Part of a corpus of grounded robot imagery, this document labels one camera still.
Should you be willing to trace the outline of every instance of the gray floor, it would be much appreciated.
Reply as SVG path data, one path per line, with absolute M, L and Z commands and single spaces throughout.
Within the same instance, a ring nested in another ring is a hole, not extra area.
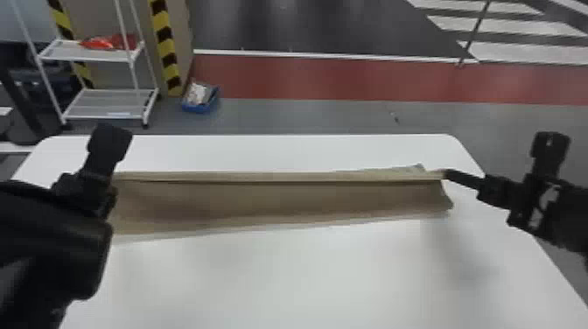
M 208 115 L 181 112 L 161 101 L 151 128 L 119 122 L 137 134 L 404 134 L 445 133 L 457 137 L 485 172 L 520 179 L 529 169 L 529 148 L 539 130 L 569 135 L 572 146 L 561 176 L 588 186 L 588 108 L 540 105 L 392 101 L 223 100 Z M 87 133 L 93 122 L 75 122 L 69 134 Z M 0 164 L 11 175 L 24 157 Z M 542 243 L 578 294 L 588 302 L 588 272 L 579 256 Z

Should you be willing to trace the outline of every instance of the yellow black striped pillar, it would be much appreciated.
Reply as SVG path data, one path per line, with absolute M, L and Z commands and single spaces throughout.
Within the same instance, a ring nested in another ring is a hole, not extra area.
M 169 96 L 180 96 L 182 93 L 182 79 L 179 75 L 178 57 L 173 41 L 170 14 L 165 0 L 149 0 L 153 31 L 157 41 L 157 53 L 161 59 L 163 76 L 167 84 Z
M 61 37 L 67 40 L 74 40 L 74 31 L 72 30 L 72 23 L 69 21 L 69 17 L 66 14 L 63 6 L 60 3 L 60 0 L 47 0 L 49 3 L 49 7 L 51 7 L 51 12 L 53 14 L 53 18 L 55 19 L 55 24 L 59 29 L 59 33 L 61 33 Z M 90 74 L 90 70 L 88 69 L 88 65 L 84 62 L 74 62 L 73 63 L 73 70 L 84 80 L 84 84 L 88 88 L 94 88 L 94 83 L 92 82 L 92 75 Z

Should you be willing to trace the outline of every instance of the metal pole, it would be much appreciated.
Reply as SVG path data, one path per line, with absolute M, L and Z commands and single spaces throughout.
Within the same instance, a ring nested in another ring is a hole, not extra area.
M 45 73 L 45 68 L 43 67 L 43 63 L 39 59 L 39 55 L 37 54 L 37 49 L 35 48 L 35 45 L 32 43 L 32 38 L 31 38 L 31 34 L 29 34 L 29 29 L 26 28 L 25 21 L 23 20 L 23 17 L 20 15 L 20 9 L 18 8 L 18 6 L 14 2 L 14 0 L 10 0 L 10 5 L 12 6 L 12 9 L 14 10 L 14 16 L 17 18 L 18 25 L 20 25 L 20 29 L 22 30 L 22 32 L 24 34 L 24 38 L 26 39 L 26 43 L 29 45 L 29 48 L 31 49 L 31 53 L 34 55 L 35 64 L 37 64 L 38 72 L 41 73 L 41 79 L 43 79 L 43 82 L 45 83 L 45 87 L 47 88 L 47 93 L 49 93 L 49 98 L 51 98 L 51 102 L 53 103 L 53 106 L 55 107 L 55 112 L 57 113 L 57 117 L 59 118 L 59 121 L 61 122 L 61 124 L 65 125 L 65 124 L 67 124 L 67 121 L 63 117 L 63 115 L 61 114 L 60 103 L 57 101 L 57 97 L 55 97 L 55 93 L 53 92 L 53 87 L 51 87 L 51 82 L 49 82 L 49 78 L 47 78 L 47 74 Z
M 115 8 L 116 8 L 116 16 L 118 17 L 118 24 L 121 27 L 121 34 L 122 34 L 122 42 L 124 43 L 124 49 L 127 52 L 127 60 L 129 61 L 129 69 L 130 75 L 133 79 L 133 85 L 135 86 L 136 91 L 136 105 L 141 108 L 141 93 L 139 92 L 139 81 L 137 80 L 137 75 L 135 73 L 135 63 L 133 62 L 132 57 L 130 56 L 130 48 L 129 48 L 129 41 L 127 40 L 127 28 L 124 25 L 124 18 L 123 13 L 121 12 L 121 2 L 120 0 L 115 0 Z
M 457 64 L 458 67 L 462 67 L 464 65 L 464 60 L 466 60 L 466 55 L 470 51 L 470 47 L 472 46 L 473 41 L 476 39 L 476 35 L 478 35 L 478 30 L 480 29 L 480 25 L 482 25 L 482 21 L 484 20 L 484 17 L 486 16 L 486 13 L 488 12 L 488 8 L 490 8 L 491 2 L 492 2 L 492 0 L 486 0 L 486 3 L 484 3 L 484 7 L 482 8 L 482 11 L 480 12 L 480 14 L 478 16 L 478 21 L 476 22 L 476 25 L 473 27 L 473 30 L 470 33 L 470 38 L 467 40 L 467 44 L 465 45 L 465 51 L 461 55 L 461 57 L 459 58 L 459 62 Z
M 141 25 L 139 24 L 139 16 L 137 15 L 137 8 L 135 7 L 135 0 L 129 0 L 129 4 L 130 4 L 130 12 L 132 13 L 133 19 L 135 20 L 136 31 L 137 31 L 137 33 L 139 33 L 139 38 L 141 39 L 141 41 L 144 42 L 143 51 L 145 52 L 145 58 L 147 59 L 147 67 L 149 68 L 149 74 L 151 75 L 151 83 L 153 84 L 153 89 L 157 91 L 158 90 L 158 82 L 155 78 L 155 72 L 153 71 L 153 64 L 151 63 L 151 56 L 149 55 L 149 49 L 147 48 L 147 41 L 145 41 L 145 36 L 143 35 L 143 30 L 141 30 Z M 145 111 L 143 112 L 143 125 L 148 124 L 149 113 L 151 112 L 149 110 L 150 104 L 152 106 L 152 102 L 147 103 L 147 107 L 145 108 Z
M 155 79 L 155 72 L 153 72 L 153 65 L 151 64 L 151 56 L 149 55 L 149 51 L 147 49 L 147 41 L 145 41 L 145 36 L 143 35 L 143 31 L 141 30 L 141 25 L 139 24 L 139 16 L 137 15 L 137 8 L 135 7 L 135 0 L 129 0 L 129 4 L 130 4 L 130 12 L 132 12 L 133 19 L 135 19 L 136 31 L 137 31 L 137 33 L 139 33 L 139 38 L 141 39 L 141 41 L 143 41 L 145 43 L 145 45 L 144 45 L 145 57 L 147 58 L 147 66 L 149 67 L 151 81 L 153 82 L 153 88 L 155 89 L 158 87 L 158 83 L 157 83 L 157 80 Z

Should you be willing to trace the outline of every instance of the black equipment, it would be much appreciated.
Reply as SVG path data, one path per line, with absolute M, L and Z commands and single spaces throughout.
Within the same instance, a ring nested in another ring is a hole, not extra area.
M 99 125 L 86 163 L 51 189 L 0 184 L 0 327 L 57 328 L 73 300 L 95 294 L 113 234 L 110 180 L 131 138 Z
M 570 138 L 539 132 L 531 147 L 535 160 L 521 183 L 500 176 L 484 178 L 448 170 L 445 178 L 478 190 L 478 200 L 510 210 L 507 224 L 560 248 L 588 256 L 588 189 L 557 177 Z
M 104 271 L 116 203 L 110 180 L 132 136 L 99 126 L 89 156 L 75 174 L 50 190 L 17 181 L 0 183 L 0 326 L 57 328 L 67 306 L 92 297 Z M 557 177 L 570 145 L 567 136 L 540 132 L 535 163 L 521 183 L 448 170 L 445 178 L 478 190 L 478 200 L 510 210 L 507 224 L 588 255 L 588 190 Z

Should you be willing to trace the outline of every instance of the metal shelf rack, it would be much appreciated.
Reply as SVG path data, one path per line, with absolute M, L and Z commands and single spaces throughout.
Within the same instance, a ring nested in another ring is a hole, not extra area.
M 89 50 L 82 47 L 78 40 L 65 40 L 61 38 L 57 26 L 54 25 L 56 39 L 49 44 L 42 52 L 37 53 L 32 42 L 31 35 L 23 20 L 20 9 L 17 6 L 16 0 L 10 0 L 12 9 L 15 12 L 18 24 L 23 31 L 32 53 L 35 55 L 35 63 L 41 73 L 41 77 L 47 92 L 51 98 L 52 104 L 55 107 L 55 112 L 63 126 L 69 125 L 68 120 L 75 119 L 139 119 L 144 128 L 149 125 L 149 116 L 155 100 L 158 98 L 159 89 L 151 58 L 145 51 L 145 38 L 139 25 L 137 15 L 137 8 L 134 0 L 128 0 L 130 11 L 135 21 L 136 32 L 139 40 L 136 43 L 135 49 L 130 49 L 129 41 L 127 39 L 127 27 L 124 23 L 123 14 L 121 10 L 120 0 L 114 0 L 116 9 L 116 16 L 122 34 L 122 41 L 124 43 L 124 50 L 103 51 L 103 50 Z M 137 58 L 145 54 L 147 59 L 147 66 L 149 67 L 150 77 L 153 88 L 141 89 L 137 80 L 135 72 L 135 62 Z M 51 83 L 47 78 L 45 69 L 43 68 L 43 60 L 64 60 L 71 63 L 75 61 L 81 62 L 117 62 L 128 63 L 130 75 L 133 81 L 132 89 L 92 89 L 88 88 L 84 80 L 77 74 L 78 81 L 83 86 L 82 90 L 75 96 L 69 106 L 62 110 L 57 97 L 53 92 Z

